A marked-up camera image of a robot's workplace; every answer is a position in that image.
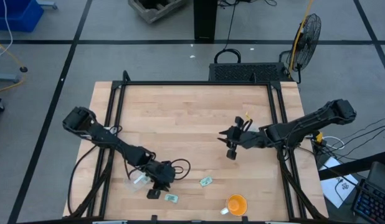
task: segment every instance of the small packet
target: small packet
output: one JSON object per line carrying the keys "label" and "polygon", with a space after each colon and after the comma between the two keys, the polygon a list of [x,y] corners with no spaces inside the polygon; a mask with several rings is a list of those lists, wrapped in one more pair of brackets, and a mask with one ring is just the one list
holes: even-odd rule
{"label": "small packet", "polygon": [[173,194],[166,194],[165,201],[171,201],[173,203],[177,203],[179,200],[179,196]]}
{"label": "small packet", "polygon": [[199,181],[201,186],[205,187],[213,182],[212,177],[205,177],[202,180]]}

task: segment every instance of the gray floor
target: gray floor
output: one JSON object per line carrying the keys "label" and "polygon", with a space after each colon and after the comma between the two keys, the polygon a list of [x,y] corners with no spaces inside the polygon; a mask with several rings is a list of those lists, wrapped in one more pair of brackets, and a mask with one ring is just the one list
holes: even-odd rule
{"label": "gray floor", "polygon": [[[87,0],[57,0],[58,11],[45,13],[34,32],[14,33],[22,40],[72,40]],[[235,10],[231,39],[292,40],[307,1],[262,0],[241,3]],[[361,1],[379,40],[385,40],[385,0]],[[218,9],[216,39],[226,39],[232,8]],[[352,0],[317,0],[311,12],[321,17],[321,40],[371,40]],[[93,0],[82,40],[191,40],[193,7],[152,25],[146,24],[125,0]],[[0,31],[0,39],[8,39]],[[128,70],[132,80],[207,80],[208,67],[224,45],[78,45],[64,83],[19,222],[60,218],[70,172],[80,141],[64,131],[61,121],[74,106],[88,106],[96,81],[120,79]],[[230,45],[243,62],[274,62],[289,45]],[[69,45],[15,44],[11,52],[29,68],[25,84],[0,93],[6,110],[0,114],[0,223],[7,222],[36,145]],[[219,62],[234,62],[222,55]],[[18,74],[8,55],[0,72]],[[385,117],[385,69],[373,45],[319,45],[302,73],[300,94],[306,113],[328,100],[344,98],[358,113],[347,126],[333,125],[326,135],[344,137]],[[352,142],[341,154],[364,142]],[[385,132],[350,154],[360,158],[385,151]]]}

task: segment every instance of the blue bin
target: blue bin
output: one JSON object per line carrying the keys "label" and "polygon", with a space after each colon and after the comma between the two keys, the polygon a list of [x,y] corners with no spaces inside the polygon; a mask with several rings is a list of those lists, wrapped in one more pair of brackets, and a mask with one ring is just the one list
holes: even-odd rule
{"label": "blue bin", "polygon": [[[43,15],[36,0],[6,0],[6,6],[11,31],[32,32]],[[7,30],[3,0],[0,0],[0,30]]]}

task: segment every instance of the fan grille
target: fan grille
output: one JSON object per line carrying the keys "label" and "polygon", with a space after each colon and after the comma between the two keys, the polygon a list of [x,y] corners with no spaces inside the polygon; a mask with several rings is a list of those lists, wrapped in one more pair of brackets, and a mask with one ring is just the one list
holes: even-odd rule
{"label": "fan grille", "polygon": [[321,19],[316,14],[309,15],[303,25],[303,32],[299,36],[297,49],[295,51],[293,62],[293,70],[295,72],[298,71],[298,66],[300,70],[303,70],[308,65],[316,49],[320,31]]}

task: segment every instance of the wooden table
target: wooden table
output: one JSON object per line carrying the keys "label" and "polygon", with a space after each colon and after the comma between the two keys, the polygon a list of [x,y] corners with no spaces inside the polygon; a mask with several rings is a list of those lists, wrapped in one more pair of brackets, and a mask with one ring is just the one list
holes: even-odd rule
{"label": "wooden table", "polygon": [[[102,124],[110,87],[110,82],[97,82],[90,104]],[[296,83],[282,83],[282,93],[288,120],[303,116]],[[281,120],[275,91],[273,95]],[[177,204],[164,201],[164,192],[159,200],[149,200],[146,194],[152,184],[135,193],[126,187],[123,159],[116,152],[105,219],[150,220],[157,215],[159,220],[240,220],[229,214],[221,215],[220,210],[230,195],[241,194],[248,201],[245,215],[250,221],[288,220],[275,149],[239,147],[237,159],[232,161],[226,157],[226,145],[216,139],[219,131],[233,125],[236,116],[244,118],[246,112],[254,125],[272,123],[265,86],[127,86],[120,121],[123,131],[118,136],[128,144],[154,151],[159,161],[185,158],[192,169],[185,179],[171,184],[170,193],[179,196]],[[82,141],[78,158],[91,146],[90,142]],[[308,141],[302,147],[311,149]],[[75,173],[73,209],[92,186],[97,155],[98,150],[86,157]],[[296,150],[295,157],[303,191],[328,216],[313,155]],[[213,183],[201,187],[199,181],[207,176],[213,178]],[[292,195],[295,215],[299,217],[293,190]],[[101,193],[97,196],[95,214],[101,196]]]}

